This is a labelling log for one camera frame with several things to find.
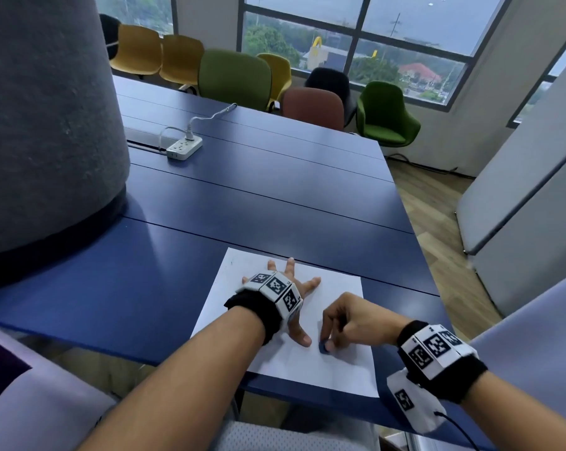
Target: power strip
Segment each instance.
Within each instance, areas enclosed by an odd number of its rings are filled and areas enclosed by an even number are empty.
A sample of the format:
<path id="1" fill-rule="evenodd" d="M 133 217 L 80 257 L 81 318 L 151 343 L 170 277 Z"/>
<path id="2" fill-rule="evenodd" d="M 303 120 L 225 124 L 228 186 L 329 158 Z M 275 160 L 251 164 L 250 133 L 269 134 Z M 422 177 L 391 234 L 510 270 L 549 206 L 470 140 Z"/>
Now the power strip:
<path id="1" fill-rule="evenodd" d="M 182 138 L 166 149 L 166 156 L 173 160 L 186 160 L 202 146 L 202 138 L 193 136 L 193 140 Z"/>

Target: blue tabletop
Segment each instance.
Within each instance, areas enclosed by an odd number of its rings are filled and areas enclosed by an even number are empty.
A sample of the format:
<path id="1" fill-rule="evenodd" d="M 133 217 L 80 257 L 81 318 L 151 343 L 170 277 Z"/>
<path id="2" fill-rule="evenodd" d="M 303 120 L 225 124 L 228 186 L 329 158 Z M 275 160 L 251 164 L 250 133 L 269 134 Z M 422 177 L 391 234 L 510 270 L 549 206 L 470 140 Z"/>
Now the blue tabletop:
<path id="1" fill-rule="evenodd" d="M 226 107 L 114 82 L 129 140 L 149 146 L 165 125 Z M 85 250 L 1 288 L 0 326 L 157 365 L 189 338 L 228 247 L 359 275 L 370 301 L 451 326 L 377 143 L 242 107 L 197 133 L 203 146 L 182 163 L 132 148 L 122 217 Z M 380 399 L 251 373 L 242 386 L 410 431 L 385 384 L 402 367 L 396 350 L 373 356 Z M 465 444 L 447 425 L 432 436 Z"/>

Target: gray fabric column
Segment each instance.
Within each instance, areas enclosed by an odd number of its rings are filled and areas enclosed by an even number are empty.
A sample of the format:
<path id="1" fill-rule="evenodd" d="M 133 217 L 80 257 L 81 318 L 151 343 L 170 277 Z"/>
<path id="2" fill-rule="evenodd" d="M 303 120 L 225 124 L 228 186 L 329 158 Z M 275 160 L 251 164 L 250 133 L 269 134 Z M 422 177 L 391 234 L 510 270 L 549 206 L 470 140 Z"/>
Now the gray fabric column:
<path id="1" fill-rule="evenodd" d="M 95 0 L 0 0 L 0 253 L 113 204 L 128 171 Z"/>

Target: red roof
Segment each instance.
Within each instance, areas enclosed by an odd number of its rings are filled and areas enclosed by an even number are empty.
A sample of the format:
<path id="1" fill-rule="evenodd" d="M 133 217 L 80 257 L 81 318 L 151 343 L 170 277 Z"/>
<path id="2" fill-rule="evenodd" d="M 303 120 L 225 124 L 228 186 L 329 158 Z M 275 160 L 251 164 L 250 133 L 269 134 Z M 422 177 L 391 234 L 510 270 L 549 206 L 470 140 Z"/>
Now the red roof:
<path id="1" fill-rule="evenodd" d="M 413 73 L 419 73 L 421 75 L 421 78 L 424 80 L 442 82 L 442 77 L 427 68 L 423 63 L 411 63 L 409 65 L 402 65 L 401 67 L 399 67 L 399 70 L 402 74 L 412 71 Z"/>

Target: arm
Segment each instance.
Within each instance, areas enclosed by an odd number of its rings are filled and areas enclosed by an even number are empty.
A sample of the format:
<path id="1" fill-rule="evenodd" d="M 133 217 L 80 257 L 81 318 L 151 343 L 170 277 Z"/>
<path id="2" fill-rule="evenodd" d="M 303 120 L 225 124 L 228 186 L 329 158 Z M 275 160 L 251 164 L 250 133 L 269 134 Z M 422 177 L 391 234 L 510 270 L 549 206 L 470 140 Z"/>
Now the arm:
<path id="1" fill-rule="evenodd" d="M 339 329 L 339 318 L 347 324 Z M 396 345 L 400 331 L 412 320 L 344 293 L 323 312 L 321 340 L 335 351 L 349 343 Z M 486 371 L 461 403 L 501 450 L 566 451 L 566 419 L 515 386 Z"/>
<path id="2" fill-rule="evenodd" d="M 489 371 L 460 406 L 499 449 L 566 451 L 566 419 Z"/>
<path id="3" fill-rule="evenodd" d="M 79 451 L 206 449 L 263 341 L 257 315 L 232 308 L 135 388 Z"/>

